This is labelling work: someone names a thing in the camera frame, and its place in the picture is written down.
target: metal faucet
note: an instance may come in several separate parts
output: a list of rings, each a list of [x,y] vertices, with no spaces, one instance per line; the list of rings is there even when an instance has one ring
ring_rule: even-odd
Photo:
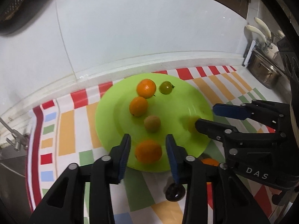
[[[12,136],[14,137],[14,140],[10,140],[6,138],[6,141],[12,146],[14,146],[16,151],[20,151],[21,146],[23,146],[23,148],[26,150],[28,148],[28,143],[29,143],[29,134],[26,133],[22,135],[17,130],[10,128],[9,125],[5,123],[1,117],[0,117],[0,122],[4,125],[5,128],[7,128],[11,132]]]

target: green plate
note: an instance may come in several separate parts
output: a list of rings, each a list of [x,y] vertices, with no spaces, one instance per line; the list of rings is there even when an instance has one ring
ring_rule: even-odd
[[[147,113],[138,118],[133,117],[129,112],[129,104],[138,96],[137,84],[146,78],[156,83],[157,91],[155,96],[147,99]],[[164,81],[170,81],[175,86],[168,95],[159,91]],[[157,115],[161,119],[161,128],[157,133],[148,133],[144,128],[143,120],[149,115]],[[131,76],[113,85],[97,106],[95,123],[98,137],[108,152],[120,144],[125,133],[129,133],[132,142],[128,166],[141,171],[163,172],[170,170],[165,148],[167,134],[173,134],[177,145],[184,147],[189,155],[198,157],[206,149],[209,138],[188,131],[189,120],[195,116],[213,120],[209,104],[195,87],[170,75],[146,73]],[[162,146],[163,155],[154,164],[142,164],[134,156],[136,145],[146,139],[156,140]]]

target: metal screw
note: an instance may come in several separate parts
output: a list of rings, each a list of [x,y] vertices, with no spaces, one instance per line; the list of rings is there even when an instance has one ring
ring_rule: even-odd
[[[76,164],[76,163],[71,163],[69,166],[68,166],[68,168],[70,169],[70,170],[74,170],[74,169],[76,169],[78,167],[78,165]]]
[[[186,156],[186,160],[187,161],[195,161],[195,157],[194,156]]]
[[[230,134],[230,133],[232,133],[232,130],[231,129],[226,129],[224,132],[227,133],[227,134]]]
[[[105,155],[101,157],[102,161],[109,161],[111,159],[111,157],[109,155]]]
[[[224,162],[220,163],[219,167],[221,167],[222,169],[227,169],[227,165]]]
[[[236,148],[232,148],[229,150],[229,154],[236,155],[238,153],[238,150]]]

